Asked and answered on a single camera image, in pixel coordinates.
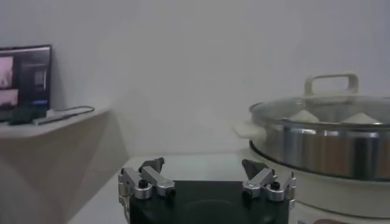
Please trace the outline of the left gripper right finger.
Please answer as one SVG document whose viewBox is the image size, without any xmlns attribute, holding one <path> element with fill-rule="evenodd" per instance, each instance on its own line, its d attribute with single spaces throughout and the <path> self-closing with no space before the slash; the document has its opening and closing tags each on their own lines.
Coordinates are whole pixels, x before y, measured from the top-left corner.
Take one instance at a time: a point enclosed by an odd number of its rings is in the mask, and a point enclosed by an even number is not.
<svg viewBox="0 0 390 224">
<path fill-rule="evenodd" d="M 270 201 L 295 201 L 297 186 L 292 171 L 276 174 L 276 171 L 265 163 L 248 159 L 242 160 L 241 164 L 248 177 L 248 180 L 242 183 L 243 194 L 246 197 L 252 200 L 265 193 Z"/>
</svg>

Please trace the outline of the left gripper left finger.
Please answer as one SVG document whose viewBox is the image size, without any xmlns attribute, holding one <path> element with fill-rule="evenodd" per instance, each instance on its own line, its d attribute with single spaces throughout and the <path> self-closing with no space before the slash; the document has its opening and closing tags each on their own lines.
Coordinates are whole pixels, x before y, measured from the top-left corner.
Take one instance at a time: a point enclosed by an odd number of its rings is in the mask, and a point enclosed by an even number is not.
<svg viewBox="0 0 390 224">
<path fill-rule="evenodd" d="M 176 184 L 173 180 L 163 177 L 160 173 L 165 159 L 145 161 L 137 169 L 124 167 L 118 173 L 118 200 L 122 205 L 124 217 L 130 220 L 130 200 L 149 200 L 153 193 L 163 199 L 172 199 L 176 195 Z"/>
</svg>

